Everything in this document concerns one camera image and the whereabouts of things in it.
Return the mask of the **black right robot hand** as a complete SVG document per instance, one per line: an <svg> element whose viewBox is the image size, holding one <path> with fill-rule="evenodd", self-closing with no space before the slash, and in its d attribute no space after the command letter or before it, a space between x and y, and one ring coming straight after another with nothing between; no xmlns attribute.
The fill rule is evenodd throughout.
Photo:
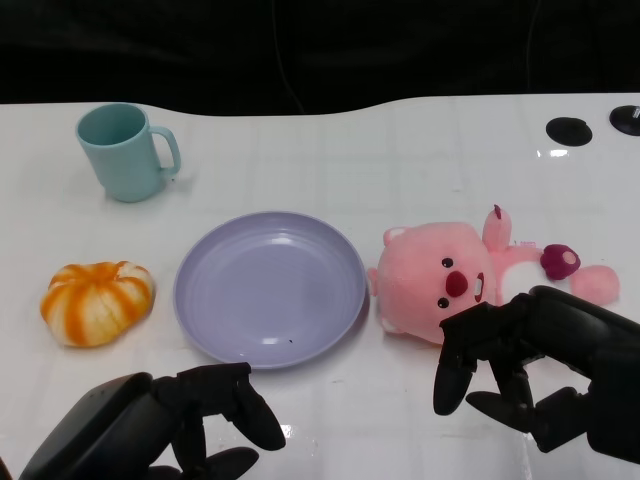
<svg viewBox="0 0 640 480"><path fill-rule="evenodd" d="M548 453L585 435L601 454L639 460L639 326L546 286L509 303L483 302L440 324L444 333L433 408L463 401L522 433ZM532 398L525 365L549 357L589 379L585 393L564 387Z"/></svg>

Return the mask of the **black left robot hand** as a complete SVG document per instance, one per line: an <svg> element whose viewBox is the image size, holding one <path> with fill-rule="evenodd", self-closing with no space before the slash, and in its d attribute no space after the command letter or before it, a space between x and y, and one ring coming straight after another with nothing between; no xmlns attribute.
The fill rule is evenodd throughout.
<svg viewBox="0 0 640 480"><path fill-rule="evenodd" d="M254 390L246 363L154 378L120 377L87 392L43 441L24 479L238 479L260 450L277 451L281 426ZM206 452L203 420L222 416L250 442Z"/></svg>

